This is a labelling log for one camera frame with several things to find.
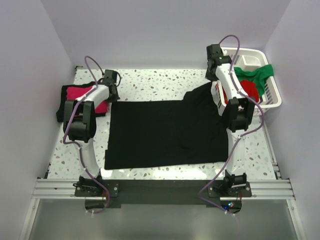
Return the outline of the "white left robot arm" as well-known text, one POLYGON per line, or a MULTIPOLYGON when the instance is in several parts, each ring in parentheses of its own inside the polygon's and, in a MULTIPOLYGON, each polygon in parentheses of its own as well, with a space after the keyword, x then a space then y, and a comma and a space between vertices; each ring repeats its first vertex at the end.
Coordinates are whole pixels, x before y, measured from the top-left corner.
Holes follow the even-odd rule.
POLYGON ((75 187, 92 196, 110 196, 109 190, 102 183, 101 169, 94 149, 96 108, 103 102, 114 103, 120 99, 118 86, 121 80, 117 71, 107 69, 87 92, 75 100, 66 100, 64 104, 62 142, 65 145, 75 145, 82 170, 75 187))

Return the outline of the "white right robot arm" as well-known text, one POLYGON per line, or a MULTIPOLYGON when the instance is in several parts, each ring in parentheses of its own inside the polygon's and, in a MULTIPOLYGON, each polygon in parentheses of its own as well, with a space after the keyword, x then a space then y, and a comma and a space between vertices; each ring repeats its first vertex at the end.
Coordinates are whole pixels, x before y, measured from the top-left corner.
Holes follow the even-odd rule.
POLYGON ((228 157, 222 180, 208 187, 210 196, 236 197, 250 188, 245 170, 245 133, 252 123, 255 104, 248 99, 234 68, 232 59, 219 44, 206 48, 206 79, 213 82, 211 93, 228 137, 228 157))

